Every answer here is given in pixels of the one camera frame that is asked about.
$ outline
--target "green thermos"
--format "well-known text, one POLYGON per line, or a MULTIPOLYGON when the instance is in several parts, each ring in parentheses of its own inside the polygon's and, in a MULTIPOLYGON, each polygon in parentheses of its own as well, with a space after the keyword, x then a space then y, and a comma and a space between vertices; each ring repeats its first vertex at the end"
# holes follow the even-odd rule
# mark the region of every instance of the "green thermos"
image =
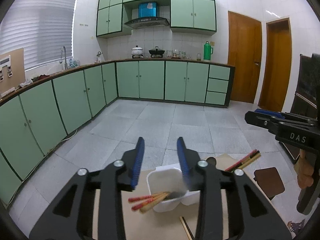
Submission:
POLYGON ((210 43, 207 41, 203 46, 203 59, 204 60, 211 60, 211 54, 213 54, 213 48, 211 47, 210 43))

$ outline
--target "brown stool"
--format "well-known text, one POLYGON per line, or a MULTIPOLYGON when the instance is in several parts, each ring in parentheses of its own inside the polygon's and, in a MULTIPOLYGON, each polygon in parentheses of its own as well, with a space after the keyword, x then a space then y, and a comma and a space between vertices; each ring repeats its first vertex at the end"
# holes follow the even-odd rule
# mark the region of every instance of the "brown stool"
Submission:
POLYGON ((270 200, 284 192, 283 182, 275 167, 256 170, 254 176, 254 180, 270 200))

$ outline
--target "window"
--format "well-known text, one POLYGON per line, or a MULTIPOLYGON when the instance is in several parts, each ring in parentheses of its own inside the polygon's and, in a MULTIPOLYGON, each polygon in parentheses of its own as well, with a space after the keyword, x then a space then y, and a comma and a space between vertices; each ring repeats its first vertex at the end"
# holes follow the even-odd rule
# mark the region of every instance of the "window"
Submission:
POLYGON ((24 68, 72 57, 76 0, 15 0, 0 25, 0 55, 24 48, 24 68))

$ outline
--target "hand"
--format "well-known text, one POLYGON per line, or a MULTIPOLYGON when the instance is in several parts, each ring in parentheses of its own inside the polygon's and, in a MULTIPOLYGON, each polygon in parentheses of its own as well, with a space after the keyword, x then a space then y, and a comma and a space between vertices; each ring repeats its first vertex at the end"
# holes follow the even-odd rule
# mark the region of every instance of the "hand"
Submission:
POLYGON ((299 160, 299 170, 298 170, 298 185, 301 189, 310 187, 313 184, 313 167, 306 160, 306 152, 300 149, 300 160, 299 160))

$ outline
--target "bolt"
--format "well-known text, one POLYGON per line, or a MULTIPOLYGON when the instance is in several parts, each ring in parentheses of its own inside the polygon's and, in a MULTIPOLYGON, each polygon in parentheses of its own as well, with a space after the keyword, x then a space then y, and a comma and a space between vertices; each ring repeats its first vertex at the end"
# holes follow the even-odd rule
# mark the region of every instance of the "bolt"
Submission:
POLYGON ((87 169, 81 168, 81 169, 78 170, 77 174, 78 174, 79 176, 83 176, 83 175, 86 175, 87 172, 88 172, 87 169))
POLYGON ((208 163, 204 160, 200 160, 200 161, 198 161, 198 166, 204 168, 204 167, 208 166, 208 163))
POLYGON ((241 169, 236 169, 236 170, 235 170, 235 174, 236 174, 237 176, 242 176, 242 175, 244 174, 244 171, 241 170, 241 169))
POLYGON ((124 165, 124 162, 121 161, 121 160, 116 160, 114 163, 113 163, 114 166, 116 167, 122 167, 124 165))

